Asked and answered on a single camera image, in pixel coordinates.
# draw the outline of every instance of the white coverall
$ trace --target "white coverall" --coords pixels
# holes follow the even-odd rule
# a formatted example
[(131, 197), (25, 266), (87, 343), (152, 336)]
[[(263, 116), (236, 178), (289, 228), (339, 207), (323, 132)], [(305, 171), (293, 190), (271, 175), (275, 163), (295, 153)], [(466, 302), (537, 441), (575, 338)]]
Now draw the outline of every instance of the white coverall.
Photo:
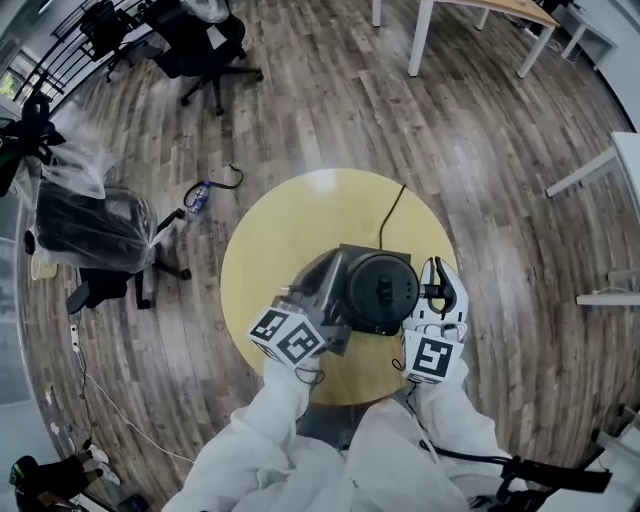
[[(415, 392), (416, 412), (431, 442), (474, 454), (508, 456), (498, 448), (493, 420), (477, 413), (453, 377)], [(181, 492), (164, 512), (448, 512), (493, 496), (501, 467), (432, 455), (418, 446), (413, 416), (393, 399), (369, 408), (349, 451), (296, 435), (309, 386), (293, 370), (267, 359), (264, 387), (198, 455)], [(521, 481), (512, 490), (524, 490)]]

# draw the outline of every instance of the wooden floor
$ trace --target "wooden floor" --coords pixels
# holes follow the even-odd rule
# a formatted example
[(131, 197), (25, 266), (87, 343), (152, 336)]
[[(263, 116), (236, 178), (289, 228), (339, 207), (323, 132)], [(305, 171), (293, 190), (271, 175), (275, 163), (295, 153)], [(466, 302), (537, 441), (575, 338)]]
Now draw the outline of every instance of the wooden floor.
[[(80, 340), (89, 371), (125, 414), (172, 451), (194, 458), (249, 402), (259, 381), (225, 328), (220, 269), (234, 228), (269, 189), (326, 167), (353, 167), (407, 183), (436, 213), (456, 250), (471, 298), (465, 358), (474, 404), (495, 418), (502, 446), (543, 462), (575, 465), (594, 427), (612, 428), (621, 402), (640, 400), (640, 315), (634, 308), (577, 307), (607, 286), (612, 268), (640, 265), (640, 230), (619, 173), (547, 199), (544, 189), (629, 130), (588, 62), (545, 50), (524, 80), (531, 47), (505, 18), (484, 32), (478, 12), (437, 4), (420, 74), (406, 73), (418, 2), (384, 2), (374, 29), (367, 0), (245, 0), (249, 60), (264, 82), (223, 81), (178, 103), (189, 80), (151, 61), (114, 83), (96, 77), (58, 114), (94, 130), (119, 157), (111, 176), (149, 198), (160, 216), (195, 181), (246, 171), (238, 191), (216, 190), (207, 213), (176, 236), (193, 280), (155, 281), (157, 307), (133, 294), (86, 311)], [(80, 374), (65, 298), (75, 274), (33, 283), (21, 261), (21, 314), (47, 424), (86, 435)], [(44, 400), (53, 385), (55, 403)], [(124, 480), (92, 492), (109, 503), (139, 492), (155, 510), (190, 464), (164, 455), (126, 426), (91, 383), (94, 439)], [(54, 437), (61, 453), (70, 449)]]

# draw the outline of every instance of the round wooden table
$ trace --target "round wooden table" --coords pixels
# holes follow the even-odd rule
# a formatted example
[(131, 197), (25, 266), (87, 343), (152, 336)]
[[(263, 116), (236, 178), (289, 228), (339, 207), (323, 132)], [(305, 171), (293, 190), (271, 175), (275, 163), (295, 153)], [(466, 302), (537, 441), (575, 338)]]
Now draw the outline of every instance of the round wooden table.
[[(401, 185), (372, 172), (325, 169), (297, 176), (264, 195), (238, 224), (222, 266), (222, 309), (240, 353), (262, 374), (264, 353), (247, 338), (250, 324), (309, 262), (341, 243), (378, 246), (380, 224)], [(383, 233), (383, 248), (411, 254), (418, 277), (432, 256), (454, 269), (451, 242), (433, 212), (405, 190)], [(321, 356), (324, 382), (312, 400), (371, 402), (404, 386), (400, 335), (354, 332), (343, 357)]]

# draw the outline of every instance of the water bottle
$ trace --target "water bottle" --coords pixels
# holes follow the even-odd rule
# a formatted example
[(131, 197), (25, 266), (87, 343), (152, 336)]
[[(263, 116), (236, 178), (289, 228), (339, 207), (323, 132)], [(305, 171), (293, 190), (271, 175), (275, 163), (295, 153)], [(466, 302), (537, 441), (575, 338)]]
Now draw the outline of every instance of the water bottle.
[(204, 205), (207, 204), (207, 199), (209, 199), (210, 188), (211, 188), (210, 181), (204, 181), (202, 182), (202, 185), (198, 187), (198, 189), (196, 190), (196, 195), (193, 198), (193, 202), (189, 207), (189, 211), (191, 213), (195, 213), (197, 215), (202, 211), (202, 209), (204, 208)]

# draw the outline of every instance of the office chair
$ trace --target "office chair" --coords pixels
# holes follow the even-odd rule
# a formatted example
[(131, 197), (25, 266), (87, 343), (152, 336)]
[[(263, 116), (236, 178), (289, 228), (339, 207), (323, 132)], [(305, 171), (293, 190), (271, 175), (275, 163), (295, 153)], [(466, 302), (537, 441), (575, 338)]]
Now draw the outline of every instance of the office chair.
[(229, 65), (234, 59), (245, 59), (247, 56), (242, 48), (245, 27), (233, 14), (229, 14), (223, 22), (216, 23), (216, 28), (226, 41), (215, 49), (207, 35), (207, 29), (212, 24), (189, 14), (180, 5), (179, 0), (157, 0), (146, 9), (143, 21), (160, 34), (171, 47), (153, 57), (169, 78), (200, 77), (180, 99), (183, 106), (189, 104), (189, 97), (193, 93), (211, 82), (216, 98), (216, 115), (221, 116), (224, 114), (220, 99), (220, 79), (223, 76), (251, 73), (258, 82), (264, 79), (259, 68)]
[(127, 281), (135, 277), (136, 305), (149, 309), (143, 298), (143, 270), (167, 272), (187, 281), (189, 269), (177, 270), (156, 259), (151, 240), (176, 218), (177, 209), (155, 228), (149, 204), (123, 187), (105, 187), (105, 199), (82, 196), (41, 180), (35, 215), (35, 237), (54, 261), (80, 268), (82, 284), (67, 299), (67, 311), (94, 308), (102, 301), (124, 297)]
[(126, 60), (129, 67), (133, 67), (133, 62), (129, 59), (133, 45), (127, 44), (120, 48), (122, 40), (132, 28), (131, 17), (123, 11), (116, 11), (110, 0), (93, 5), (80, 19), (80, 31), (87, 36), (93, 48), (91, 60), (99, 61), (108, 53), (114, 52), (113, 59), (107, 66), (107, 82), (111, 82), (111, 73), (121, 60)]

